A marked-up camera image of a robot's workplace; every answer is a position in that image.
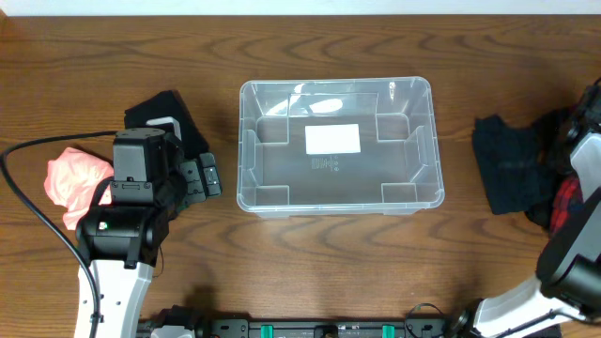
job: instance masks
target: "tabletop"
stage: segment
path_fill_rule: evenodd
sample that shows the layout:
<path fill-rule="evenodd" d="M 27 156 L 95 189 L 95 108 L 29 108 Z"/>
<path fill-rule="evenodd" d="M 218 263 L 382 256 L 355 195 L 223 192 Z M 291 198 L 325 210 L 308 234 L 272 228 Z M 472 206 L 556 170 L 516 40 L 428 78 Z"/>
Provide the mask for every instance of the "tabletop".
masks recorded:
<path fill-rule="evenodd" d="M 174 304 L 254 318 L 456 313 L 534 273 L 547 242 L 523 213 L 493 216 L 471 148 L 474 119 L 511 126 L 576 102 L 601 74 L 594 16 L 121 17 L 0 20 L 0 148 L 123 129 L 123 112 L 177 89 L 216 155 L 223 195 L 170 223 L 164 272 L 142 317 Z M 445 185 L 410 216 L 266 220 L 236 203 L 239 90 L 249 80 L 422 76 L 432 85 Z M 111 156 L 111 138 L 9 158 L 18 184 L 64 228 L 43 190 L 66 146 Z M 0 336 L 72 336 L 77 264 L 0 180 Z M 69 238 L 75 240 L 73 232 Z M 565 336 L 594 337 L 579 324 Z"/>

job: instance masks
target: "red plaid cloth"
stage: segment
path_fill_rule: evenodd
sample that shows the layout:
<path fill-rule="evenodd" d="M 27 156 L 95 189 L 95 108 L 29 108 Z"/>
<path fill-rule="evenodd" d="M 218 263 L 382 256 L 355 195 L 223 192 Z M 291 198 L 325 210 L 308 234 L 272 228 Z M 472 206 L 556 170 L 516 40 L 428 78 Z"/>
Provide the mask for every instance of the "red plaid cloth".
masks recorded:
<path fill-rule="evenodd" d="M 580 180 L 576 176 L 566 178 L 553 200 L 553 212 L 551 213 L 551 234 L 555 234 L 570 214 L 582 210 L 582 190 Z"/>

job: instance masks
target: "white sticker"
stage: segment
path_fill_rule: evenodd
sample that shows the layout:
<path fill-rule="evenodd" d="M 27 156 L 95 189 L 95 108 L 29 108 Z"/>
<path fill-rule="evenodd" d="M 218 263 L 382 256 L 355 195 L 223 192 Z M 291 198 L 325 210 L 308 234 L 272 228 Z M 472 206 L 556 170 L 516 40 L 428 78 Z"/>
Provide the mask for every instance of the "white sticker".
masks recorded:
<path fill-rule="evenodd" d="M 309 155 L 351 154 L 361 152 L 359 125 L 305 126 Z"/>

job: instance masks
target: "clear plastic container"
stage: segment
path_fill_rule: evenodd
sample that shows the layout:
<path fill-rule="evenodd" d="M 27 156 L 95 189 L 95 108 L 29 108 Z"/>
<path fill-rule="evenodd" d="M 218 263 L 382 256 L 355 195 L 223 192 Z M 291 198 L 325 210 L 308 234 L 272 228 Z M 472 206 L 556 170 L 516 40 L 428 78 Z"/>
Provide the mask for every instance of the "clear plastic container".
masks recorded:
<path fill-rule="evenodd" d="M 439 206 L 430 84 L 421 77 L 244 84 L 237 199 L 262 217 Z"/>

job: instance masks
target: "pink cloth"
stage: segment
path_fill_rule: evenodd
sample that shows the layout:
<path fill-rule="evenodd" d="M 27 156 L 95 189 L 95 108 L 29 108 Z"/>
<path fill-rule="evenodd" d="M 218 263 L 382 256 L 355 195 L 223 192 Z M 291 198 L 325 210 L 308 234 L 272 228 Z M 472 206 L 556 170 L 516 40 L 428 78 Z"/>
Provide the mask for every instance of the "pink cloth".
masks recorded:
<path fill-rule="evenodd" d="M 46 194 L 58 206 L 67 208 L 63 222 L 75 230 L 77 222 L 89 210 L 96 186 L 114 174 L 106 161 L 81 150 L 68 147 L 53 161 L 48 161 L 48 176 L 44 181 Z M 101 204 L 111 204 L 110 190 L 106 190 Z"/>

